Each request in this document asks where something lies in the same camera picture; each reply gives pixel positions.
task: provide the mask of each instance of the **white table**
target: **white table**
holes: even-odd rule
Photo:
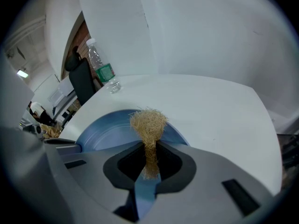
[[[100,89],[70,120],[60,138],[77,140],[97,118],[122,109],[155,108],[192,147],[220,154],[280,191],[282,162],[274,126],[252,88],[189,75],[119,77],[116,94]]]

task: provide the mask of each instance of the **black slot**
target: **black slot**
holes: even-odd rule
[[[76,160],[73,162],[67,162],[64,165],[66,166],[67,169],[70,169],[70,168],[78,167],[83,164],[86,164],[86,162],[84,160],[80,159],[80,160]]]
[[[260,207],[250,194],[237,182],[237,180],[231,179],[222,182],[222,185],[244,216],[249,215]]]

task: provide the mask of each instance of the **black office chair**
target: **black office chair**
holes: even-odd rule
[[[78,101],[83,105],[96,92],[92,74],[86,58],[81,59],[77,52],[78,46],[72,50],[72,55],[66,60],[65,70],[69,71],[69,78],[74,87]]]

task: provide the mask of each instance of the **green bottle label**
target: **green bottle label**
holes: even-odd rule
[[[95,72],[98,74],[101,82],[107,82],[115,76],[110,63],[98,68]]]

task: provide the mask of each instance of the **dried grass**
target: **dried grass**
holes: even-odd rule
[[[131,114],[130,124],[141,137],[145,147],[146,164],[142,174],[146,179],[155,179],[159,173],[156,141],[162,137],[166,122],[165,115],[151,108]]]

